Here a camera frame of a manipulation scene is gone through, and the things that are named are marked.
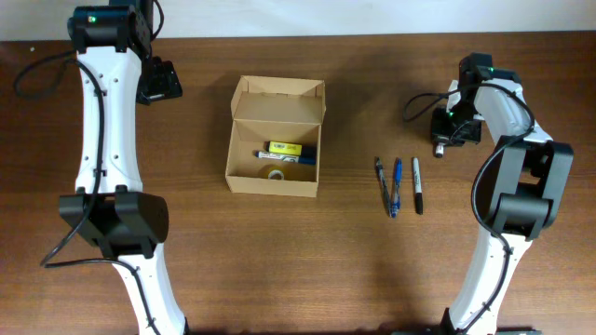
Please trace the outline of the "black whiteboard marker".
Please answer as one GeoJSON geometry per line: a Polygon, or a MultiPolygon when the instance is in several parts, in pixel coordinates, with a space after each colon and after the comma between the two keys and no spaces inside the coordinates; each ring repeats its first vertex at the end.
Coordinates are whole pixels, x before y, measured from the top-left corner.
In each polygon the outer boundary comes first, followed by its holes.
{"type": "Polygon", "coordinates": [[[436,158],[443,158],[443,156],[444,156],[444,147],[445,147],[445,145],[443,143],[437,143],[434,146],[434,156],[436,158]]]}

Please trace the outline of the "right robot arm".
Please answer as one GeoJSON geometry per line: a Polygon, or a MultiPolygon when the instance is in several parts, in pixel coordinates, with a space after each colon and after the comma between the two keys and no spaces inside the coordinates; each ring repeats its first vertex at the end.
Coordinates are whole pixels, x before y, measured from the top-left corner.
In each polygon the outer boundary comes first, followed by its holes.
{"type": "Polygon", "coordinates": [[[434,154],[477,143],[487,127],[495,148],[471,190],[479,236],[467,276],[440,323],[443,334],[495,334],[508,285],[524,253],[555,221],[574,159],[536,122],[511,70],[493,66],[491,55],[472,53],[442,94],[446,105],[431,118],[434,154]]]}

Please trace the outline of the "blue whiteboard marker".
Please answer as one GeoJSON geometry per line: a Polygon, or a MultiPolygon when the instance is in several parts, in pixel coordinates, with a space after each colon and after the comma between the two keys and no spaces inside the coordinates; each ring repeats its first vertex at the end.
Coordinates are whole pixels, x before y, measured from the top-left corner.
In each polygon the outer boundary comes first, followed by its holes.
{"type": "Polygon", "coordinates": [[[262,159],[273,159],[273,160],[278,160],[278,161],[283,161],[283,162],[297,163],[297,164],[304,164],[304,165],[314,166],[316,164],[315,158],[304,157],[304,156],[299,156],[299,155],[277,154],[277,153],[271,153],[271,152],[266,152],[266,151],[257,151],[255,153],[255,156],[257,158],[262,158],[262,159]]]}

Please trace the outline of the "yellow highlighter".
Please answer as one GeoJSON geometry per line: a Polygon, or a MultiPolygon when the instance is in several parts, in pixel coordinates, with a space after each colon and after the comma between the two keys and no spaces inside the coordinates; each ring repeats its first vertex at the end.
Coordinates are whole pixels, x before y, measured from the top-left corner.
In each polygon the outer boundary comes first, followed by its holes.
{"type": "Polygon", "coordinates": [[[303,157],[316,157],[318,149],[316,146],[307,146],[297,143],[287,143],[280,141],[268,141],[265,149],[274,154],[289,154],[303,157]]]}

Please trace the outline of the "cardboard box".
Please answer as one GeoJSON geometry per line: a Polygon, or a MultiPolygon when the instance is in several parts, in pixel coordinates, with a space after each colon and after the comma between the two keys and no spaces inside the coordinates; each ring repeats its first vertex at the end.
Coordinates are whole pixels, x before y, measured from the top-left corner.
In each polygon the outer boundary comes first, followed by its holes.
{"type": "Polygon", "coordinates": [[[318,193],[321,132],[326,113],[325,82],[243,75],[231,100],[233,124],[225,179],[233,193],[315,197],[318,193]],[[257,158],[268,141],[316,146],[316,164],[257,158]],[[269,180],[273,167],[284,181],[269,180]]]}

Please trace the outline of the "yellow tape roll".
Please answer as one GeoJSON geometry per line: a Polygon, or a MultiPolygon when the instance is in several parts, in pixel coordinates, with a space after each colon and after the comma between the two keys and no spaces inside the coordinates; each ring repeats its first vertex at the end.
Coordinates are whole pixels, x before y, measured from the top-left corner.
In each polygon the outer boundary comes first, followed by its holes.
{"type": "Polygon", "coordinates": [[[286,178],[286,173],[281,168],[273,167],[265,173],[265,176],[269,180],[284,181],[286,178]]]}

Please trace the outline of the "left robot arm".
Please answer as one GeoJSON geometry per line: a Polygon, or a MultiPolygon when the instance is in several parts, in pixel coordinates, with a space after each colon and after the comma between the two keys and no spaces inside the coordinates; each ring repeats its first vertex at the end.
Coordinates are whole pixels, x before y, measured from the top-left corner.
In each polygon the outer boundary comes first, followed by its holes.
{"type": "Polygon", "coordinates": [[[121,276],[141,334],[186,334],[165,263],[169,212],[164,198],[143,191],[136,151],[136,106],[178,98],[173,65],[154,56],[155,1],[111,1],[77,7],[68,20],[73,63],[83,88],[83,149],[75,193],[60,215],[100,250],[99,263],[121,276]]]}

